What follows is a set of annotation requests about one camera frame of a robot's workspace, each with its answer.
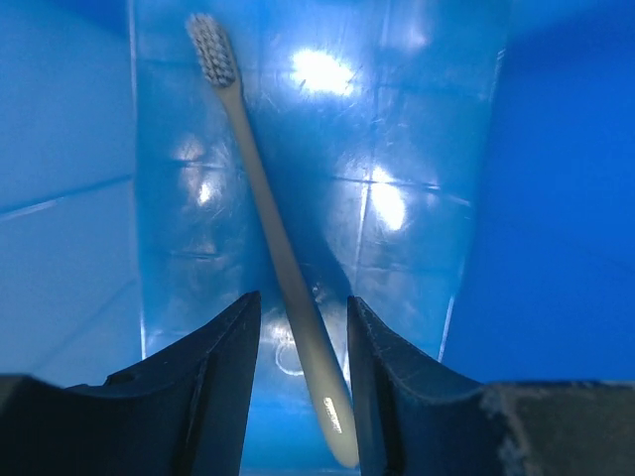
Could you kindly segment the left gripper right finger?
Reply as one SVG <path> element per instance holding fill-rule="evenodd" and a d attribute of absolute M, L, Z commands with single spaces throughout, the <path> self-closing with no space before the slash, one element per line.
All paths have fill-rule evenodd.
<path fill-rule="evenodd" d="M 630 382 L 481 384 L 347 303 L 350 378 L 365 475 L 630 475 Z"/>

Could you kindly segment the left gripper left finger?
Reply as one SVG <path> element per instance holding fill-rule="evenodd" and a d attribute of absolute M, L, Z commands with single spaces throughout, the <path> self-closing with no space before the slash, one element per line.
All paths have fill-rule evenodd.
<path fill-rule="evenodd" d="M 260 324 L 252 292 L 100 386 L 2 375 L 2 474 L 238 474 Z"/>

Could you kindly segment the grey toothbrush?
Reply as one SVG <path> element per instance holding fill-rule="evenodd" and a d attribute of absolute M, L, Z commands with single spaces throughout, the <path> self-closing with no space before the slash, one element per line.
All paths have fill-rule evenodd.
<path fill-rule="evenodd" d="M 346 468 L 359 464 L 351 397 L 325 324 L 314 304 L 269 185 L 247 116 L 242 81 L 224 28 L 194 13 L 186 29 L 204 78 L 232 127 L 286 308 L 310 399 L 325 442 Z"/>

